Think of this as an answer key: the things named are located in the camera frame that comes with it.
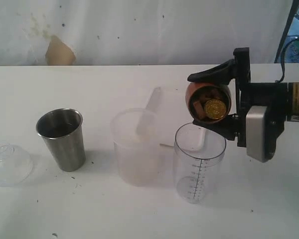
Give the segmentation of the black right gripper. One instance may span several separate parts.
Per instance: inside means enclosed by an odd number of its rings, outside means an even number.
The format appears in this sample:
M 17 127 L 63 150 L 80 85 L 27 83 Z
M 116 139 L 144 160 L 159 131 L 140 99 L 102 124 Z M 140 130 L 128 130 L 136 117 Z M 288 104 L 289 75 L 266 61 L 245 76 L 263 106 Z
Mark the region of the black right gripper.
M 192 123 L 211 130 L 227 140 L 234 141 L 237 135 L 237 145 L 246 148 L 246 114 L 252 106 L 267 107 L 265 116 L 267 162 L 274 157 L 277 139 L 285 129 L 288 86 L 286 83 L 253 83 L 249 48 L 236 48 L 233 55 L 234 59 L 211 69 L 190 74 L 187 80 L 191 83 L 228 85 L 235 78 L 237 114 L 227 115 L 221 121 L 212 124 L 198 120 Z

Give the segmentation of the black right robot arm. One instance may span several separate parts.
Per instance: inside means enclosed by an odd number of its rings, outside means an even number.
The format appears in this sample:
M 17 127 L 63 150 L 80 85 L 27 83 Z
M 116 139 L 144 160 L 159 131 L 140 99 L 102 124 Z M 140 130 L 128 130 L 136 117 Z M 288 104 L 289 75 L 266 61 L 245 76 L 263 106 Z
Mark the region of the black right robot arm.
M 186 106 L 195 125 L 237 141 L 259 162 L 273 158 L 286 121 L 299 122 L 299 82 L 251 81 L 249 48 L 188 76 Z

